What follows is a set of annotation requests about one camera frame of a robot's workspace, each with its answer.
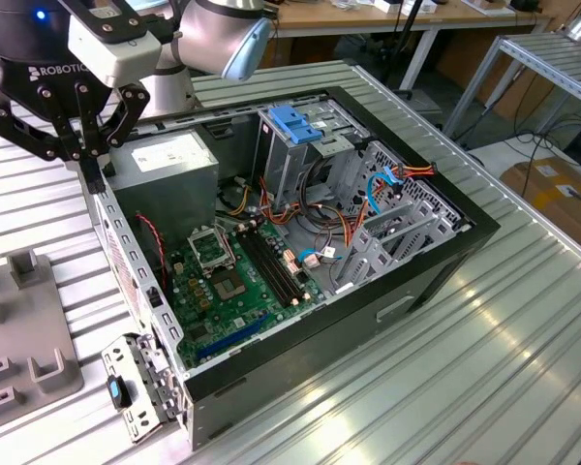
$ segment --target cardboard box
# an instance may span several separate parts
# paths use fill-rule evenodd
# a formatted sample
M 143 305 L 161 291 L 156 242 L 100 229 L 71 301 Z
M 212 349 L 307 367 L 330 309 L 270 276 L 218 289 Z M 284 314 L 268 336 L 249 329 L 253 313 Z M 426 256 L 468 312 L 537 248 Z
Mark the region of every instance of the cardboard box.
M 501 180 L 521 195 L 529 163 L 507 170 Z M 534 161 L 525 200 L 581 244 L 581 174 L 553 157 Z
M 505 0 L 469 0 L 469 2 L 482 10 L 500 10 L 507 7 Z

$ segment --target open computer tower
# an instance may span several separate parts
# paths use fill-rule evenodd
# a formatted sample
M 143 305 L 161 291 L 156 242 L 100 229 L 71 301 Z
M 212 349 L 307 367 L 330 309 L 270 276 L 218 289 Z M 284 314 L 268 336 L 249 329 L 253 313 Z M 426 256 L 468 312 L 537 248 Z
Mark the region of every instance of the open computer tower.
M 103 352 L 134 442 L 197 449 L 426 302 L 499 225 L 340 88 L 145 120 L 96 231 L 136 321 Z

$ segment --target slotted aluminum table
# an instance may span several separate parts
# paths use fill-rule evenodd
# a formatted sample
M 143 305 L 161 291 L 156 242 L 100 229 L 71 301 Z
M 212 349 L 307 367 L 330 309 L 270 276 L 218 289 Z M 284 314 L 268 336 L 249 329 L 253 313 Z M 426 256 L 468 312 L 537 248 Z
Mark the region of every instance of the slotted aluminum table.
M 325 85 L 347 89 L 499 221 L 491 242 L 424 308 L 206 448 L 190 453 L 175 425 L 135 447 L 100 360 L 135 325 L 76 176 L 0 139 L 0 257 L 26 246 L 49 255 L 85 380 L 0 427 L 0 464 L 577 462 L 579 246 L 361 68 L 330 62 L 261 71 L 242 85 L 196 81 L 206 106 Z
M 514 62 L 505 72 L 487 107 L 505 91 L 521 66 L 534 70 L 565 91 L 564 97 L 571 95 L 581 101 L 581 45 L 571 41 L 561 33 L 524 34 L 498 37 L 480 63 L 458 105 L 443 128 L 443 133 L 452 136 L 465 111 L 474 99 L 480 85 L 488 76 L 500 53 L 506 53 Z M 564 98 L 559 100 L 547 114 L 538 129 L 548 124 Z

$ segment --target blue clip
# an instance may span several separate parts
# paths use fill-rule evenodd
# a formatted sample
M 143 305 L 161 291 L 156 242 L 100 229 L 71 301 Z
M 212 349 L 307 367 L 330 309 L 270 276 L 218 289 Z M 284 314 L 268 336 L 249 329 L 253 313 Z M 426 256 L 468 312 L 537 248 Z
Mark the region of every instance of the blue clip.
M 287 133 L 293 143 L 306 143 L 322 138 L 322 132 L 310 126 L 304 115 L 289 105 L 271 108 L 269 116 Z
M 394 173 L 391 171 L 391 169 L 389 167 L 383 167 L 383 169 L 385 170 L 385 174 L 387 175 L 387 177 L 389 178 L 389 182 L 388 184 L 391 186 L 394 182 L 396 184 L 404 184 L 405 181 L 398 179 Z
M 112 397 L 118 397 L 118 384 L 115 381 L 109 384 L 109 390 L 112 393 Z

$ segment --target gray plastic holder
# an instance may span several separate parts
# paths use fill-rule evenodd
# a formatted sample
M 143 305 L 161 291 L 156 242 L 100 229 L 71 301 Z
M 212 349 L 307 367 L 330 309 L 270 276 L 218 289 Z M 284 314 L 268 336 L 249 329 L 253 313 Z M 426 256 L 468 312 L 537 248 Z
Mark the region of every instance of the gray plastic holder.
M 49 259 L 11 254 L 0 265 L 0 425 L 82 386 Z

